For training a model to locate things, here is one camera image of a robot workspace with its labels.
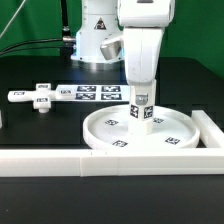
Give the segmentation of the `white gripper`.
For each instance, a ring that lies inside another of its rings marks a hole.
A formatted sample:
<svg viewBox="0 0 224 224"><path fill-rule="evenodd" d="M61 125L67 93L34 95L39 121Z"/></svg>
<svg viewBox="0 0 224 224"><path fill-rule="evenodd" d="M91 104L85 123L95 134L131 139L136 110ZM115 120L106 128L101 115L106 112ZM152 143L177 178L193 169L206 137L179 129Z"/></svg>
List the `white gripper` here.
<svg viewBox="0 0 224 224"><path fill-rule="evenodd" d="M118 0L129 85L147 86L154 80L164 30L173 20L174 11L175 0ZM147 94L135 96L136 105L147 103Z"/></svg>

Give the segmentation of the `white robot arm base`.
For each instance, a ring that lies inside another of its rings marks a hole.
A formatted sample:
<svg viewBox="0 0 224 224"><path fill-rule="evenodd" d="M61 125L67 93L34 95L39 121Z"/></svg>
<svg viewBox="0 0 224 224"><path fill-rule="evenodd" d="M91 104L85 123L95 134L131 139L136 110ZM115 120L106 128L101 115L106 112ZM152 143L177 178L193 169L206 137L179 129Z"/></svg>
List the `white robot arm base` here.
<svg viewBox="0 0 224 224"><path fill-rule="evenodd" d="M117 0L81 0L81 4L82 23L75 35L71 59L91 69L95 66L115 66L123 60L122 53L106 60L100 46L110 35L116 37L122 34L118 26Z"/></svg>

